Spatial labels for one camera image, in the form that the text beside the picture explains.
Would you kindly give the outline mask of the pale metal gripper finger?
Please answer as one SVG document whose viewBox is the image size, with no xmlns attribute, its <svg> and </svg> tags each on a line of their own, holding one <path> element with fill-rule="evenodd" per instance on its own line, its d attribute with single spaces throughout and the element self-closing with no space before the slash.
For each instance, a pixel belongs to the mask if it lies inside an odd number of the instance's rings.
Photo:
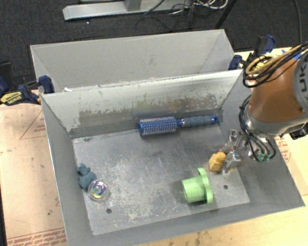
<svg viewBox="0 0 308 246">
<path fill-rule="evenodd" d="M 230 173 L 230 171 L 236 168 L 241 163 L 241 157 L 238 152 L 229 152 L 225 158 L 222 166 L 222 173 Z"/>
<path fill-rule="evenodd" d="M 229 135 L 227 141 L 222 145 L 220 151 L 222 152 L 229 152 L 235 151 L 239 146 L 240 140 L 242 139 L 242 133 L 238 130 L 232 129 L 229 131 Z"/>
</svg>

